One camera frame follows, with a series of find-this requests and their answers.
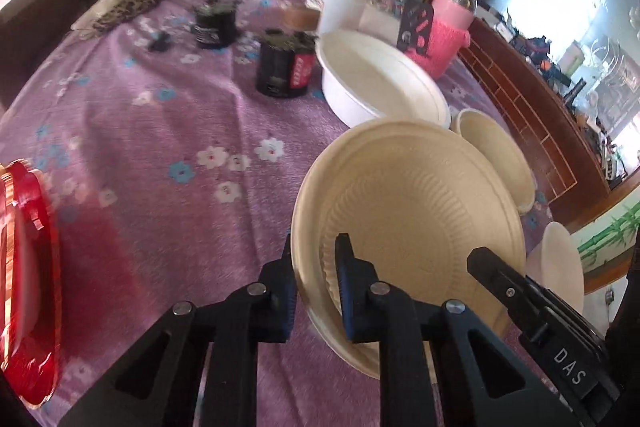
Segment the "brown cork-lid jar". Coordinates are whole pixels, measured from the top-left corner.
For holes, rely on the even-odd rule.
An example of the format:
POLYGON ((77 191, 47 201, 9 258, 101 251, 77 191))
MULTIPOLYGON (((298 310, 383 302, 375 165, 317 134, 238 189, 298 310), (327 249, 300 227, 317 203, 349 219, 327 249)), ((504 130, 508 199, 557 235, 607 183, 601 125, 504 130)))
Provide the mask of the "brown cork-lid jar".
POLYGON ((291 5, 284 10, 283 21, 292 31, 317 30, 321 12, 306 5, 291 5))

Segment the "small black clip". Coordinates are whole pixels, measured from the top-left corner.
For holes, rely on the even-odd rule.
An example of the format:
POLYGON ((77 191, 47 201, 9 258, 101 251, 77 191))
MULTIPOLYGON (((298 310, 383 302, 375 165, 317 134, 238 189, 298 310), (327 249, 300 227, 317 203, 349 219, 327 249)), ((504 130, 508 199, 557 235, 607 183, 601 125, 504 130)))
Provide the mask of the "small black clip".
POLYGON ((171 46, 171 35, 166 31, 159 32, 149 43, 148 50, 153 53, 164 53, 171 46))

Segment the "purple floral tablecloth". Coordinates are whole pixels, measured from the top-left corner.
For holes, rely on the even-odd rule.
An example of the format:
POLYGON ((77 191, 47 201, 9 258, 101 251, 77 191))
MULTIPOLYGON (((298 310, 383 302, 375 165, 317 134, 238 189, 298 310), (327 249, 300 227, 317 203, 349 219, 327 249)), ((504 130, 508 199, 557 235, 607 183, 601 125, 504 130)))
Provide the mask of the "purple floral tablecloth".
POLYGON ((193 8, 163 0, 102 37, 72 32, 1 121, 1 159, 43 174, 62 263, 62 417, 171 305, 207 305, 277 257, 316 157, 345 132, 318 85, 256 89, 259 40, 305 0, 236 0, 239 39, 198 47, 193 8), (161 31, 164 53, 148 50, 161 31))

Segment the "black red-label jar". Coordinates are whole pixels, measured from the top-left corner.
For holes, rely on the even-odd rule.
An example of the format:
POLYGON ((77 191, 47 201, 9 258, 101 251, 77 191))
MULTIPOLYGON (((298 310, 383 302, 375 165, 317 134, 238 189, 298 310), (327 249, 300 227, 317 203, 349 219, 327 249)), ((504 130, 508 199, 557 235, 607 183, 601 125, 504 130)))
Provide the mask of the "black red-label jar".
POLYGON ((260 40, 256 89, 270 98, 299 98, 307 93, 314 64, 314 35, 268 28, 260 40))

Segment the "pink knit-sleeved thermos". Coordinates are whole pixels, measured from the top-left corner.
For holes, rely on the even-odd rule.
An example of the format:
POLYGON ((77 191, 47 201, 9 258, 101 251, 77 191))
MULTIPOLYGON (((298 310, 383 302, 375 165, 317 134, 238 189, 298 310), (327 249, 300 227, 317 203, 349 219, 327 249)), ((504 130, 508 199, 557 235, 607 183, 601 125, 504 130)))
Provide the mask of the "pink knit-sleeved thermos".
POLYGON ((461 49, 471 43, 469 28, 475 18, 478 0, 432 0, 434 20, 427 56, 413 50, 405 54, 433 79, 446 72, 461 49))

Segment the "beige bowl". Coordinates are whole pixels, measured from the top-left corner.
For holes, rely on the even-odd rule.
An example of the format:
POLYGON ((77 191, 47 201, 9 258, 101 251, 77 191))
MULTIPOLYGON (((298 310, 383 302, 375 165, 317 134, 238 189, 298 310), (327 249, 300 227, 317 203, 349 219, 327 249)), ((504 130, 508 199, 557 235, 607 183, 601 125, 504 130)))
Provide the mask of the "beige bowl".
POLYGON ((479 110, 457 113, 451 130, 482 153, 494 167, 520 215, 534 207, 536 184, 532 170, 518 144, 495 119, 479 110))
POLYGON ((471 277, 466 258, 487 247, 525 267, 520 215, 490 162, 459 135, 420 120, 371 120, 327 146, 294 205, 292 265, 308 317, 347 364, 380 375, 378 346, 350 343, 343 327, 335 239, 413 299, 466 303, 498 337, 506 307, 471 277))

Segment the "white bowl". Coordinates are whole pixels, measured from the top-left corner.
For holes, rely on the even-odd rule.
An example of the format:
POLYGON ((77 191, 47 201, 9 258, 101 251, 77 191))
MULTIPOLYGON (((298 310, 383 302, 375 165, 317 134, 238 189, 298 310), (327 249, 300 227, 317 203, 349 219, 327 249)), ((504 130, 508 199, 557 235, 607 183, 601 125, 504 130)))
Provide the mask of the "white bowl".
POLYGON ((436 82, 393 46, 358 31, 338 30, 319 37, 316 54, 326 103, 347 127, 376 118, 449 127, 450 110, 436 82))
POLYGON ((540 243, 527 256, 526 274, 582 314, 585 298, 582 260, 570 232, 561 223, 553 221, 546 226, 540 243))

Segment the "leopard print cloth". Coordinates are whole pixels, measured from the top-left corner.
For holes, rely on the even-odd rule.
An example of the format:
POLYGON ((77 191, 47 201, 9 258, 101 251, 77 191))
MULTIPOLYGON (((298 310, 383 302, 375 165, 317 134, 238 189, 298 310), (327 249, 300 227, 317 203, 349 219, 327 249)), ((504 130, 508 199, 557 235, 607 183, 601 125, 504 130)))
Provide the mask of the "leopard print cloth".
POLYGON ((162 0, 122 0, 100 16, 91 29, 98 35, 106 34, 120 24, 130 22, 138 15, 154 9, 162 0))

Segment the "red gold-rimmed plate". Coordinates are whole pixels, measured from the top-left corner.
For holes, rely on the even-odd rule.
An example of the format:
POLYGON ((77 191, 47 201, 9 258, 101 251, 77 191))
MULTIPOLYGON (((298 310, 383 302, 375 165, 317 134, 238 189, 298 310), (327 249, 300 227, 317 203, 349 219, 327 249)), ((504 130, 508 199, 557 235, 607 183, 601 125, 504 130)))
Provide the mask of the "red gold-rimmed plate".
POLYGON ((1 370, 30 409, 58 384, 62 336, 60 240, 43 174, 1 167, 1 370))

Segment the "black phone stand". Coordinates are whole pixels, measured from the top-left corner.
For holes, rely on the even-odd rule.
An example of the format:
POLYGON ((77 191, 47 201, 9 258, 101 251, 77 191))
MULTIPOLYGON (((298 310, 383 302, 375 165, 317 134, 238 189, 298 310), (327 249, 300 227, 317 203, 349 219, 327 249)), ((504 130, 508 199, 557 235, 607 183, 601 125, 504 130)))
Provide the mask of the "black phone stand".
POLYGON ((428 2, 407 0, 400 20, 398 49, 402 52, 413 50, 416 54, 427 56, 433 20, 434 10, 428 2))

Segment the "wooden carved cabinet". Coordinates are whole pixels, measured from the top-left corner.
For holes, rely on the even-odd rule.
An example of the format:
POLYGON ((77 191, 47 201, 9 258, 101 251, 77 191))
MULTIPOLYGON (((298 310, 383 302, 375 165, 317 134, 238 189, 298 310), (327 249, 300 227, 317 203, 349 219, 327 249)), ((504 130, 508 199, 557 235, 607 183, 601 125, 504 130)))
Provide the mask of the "wooden carved cabinet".
POLYGON ((470 33, 461 60, 512 131, 556 220, 576 232, 639 186, 634 171, 610 187, 562 98, 484 20, 470 33))

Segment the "white gloves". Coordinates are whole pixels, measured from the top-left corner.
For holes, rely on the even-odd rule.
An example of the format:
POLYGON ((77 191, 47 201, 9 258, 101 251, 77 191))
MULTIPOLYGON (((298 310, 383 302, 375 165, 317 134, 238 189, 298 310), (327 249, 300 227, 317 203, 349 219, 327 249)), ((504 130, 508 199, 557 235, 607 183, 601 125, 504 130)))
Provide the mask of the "white gloves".
POLYGON ((124 0, 98 0, 90 6, 90 8, 82 14, 72 26, 71 31, 81 31, 91 29, 93 24, 116 5, 124 0))

